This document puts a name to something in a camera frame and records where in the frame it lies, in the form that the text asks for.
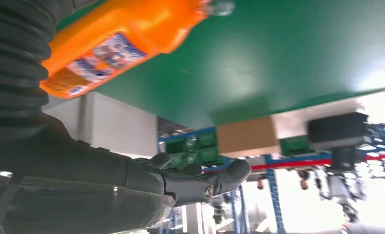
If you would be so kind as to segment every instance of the cardboard box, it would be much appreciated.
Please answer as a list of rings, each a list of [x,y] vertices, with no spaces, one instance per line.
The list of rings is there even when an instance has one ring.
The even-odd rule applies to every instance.
[[[262,117],[217,126],[218,153],[246,157],[280,152],[273,119]]]

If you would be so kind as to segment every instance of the green tabletop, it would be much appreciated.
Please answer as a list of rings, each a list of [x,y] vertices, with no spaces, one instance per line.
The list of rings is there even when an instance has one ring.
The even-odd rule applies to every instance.
[[[237,0],[97,89],[194,129],[382,90],[385,0]]]

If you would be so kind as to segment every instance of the orange bottle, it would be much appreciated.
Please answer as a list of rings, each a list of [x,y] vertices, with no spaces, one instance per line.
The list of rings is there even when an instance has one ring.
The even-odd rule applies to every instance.
[[[170,53],[208,16],[211,0],[108,0],[59,32],[43,62],[41,88],[82,95],[160,54]]]

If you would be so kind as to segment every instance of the red beam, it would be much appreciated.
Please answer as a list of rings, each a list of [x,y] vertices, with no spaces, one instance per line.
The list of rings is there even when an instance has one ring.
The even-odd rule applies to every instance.
[[[365,160],[382,160],[385,158],[385,155],[379,155],[378,157],[372,157],[369,155],[365,156]],[[332,164],[331,159],[320,159],[320,160],[304,160],[304,161],[293,161],[293,162],[278,162],[278,163],[270,163],[263,165],[254,165],[251,166],[252,170],[262,170],[267,168],[278,169],[285,167],[303,167],[303,166],[315,166],[315,165],[324,165],[324,164]]]

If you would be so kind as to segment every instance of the bottle label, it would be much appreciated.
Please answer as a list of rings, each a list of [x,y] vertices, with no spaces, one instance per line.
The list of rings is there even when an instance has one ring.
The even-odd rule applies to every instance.
[[[144,52],[118,32],[57,71],[45,85],[59,93],[77,95],[95,83],[111,79],[145,57]]]

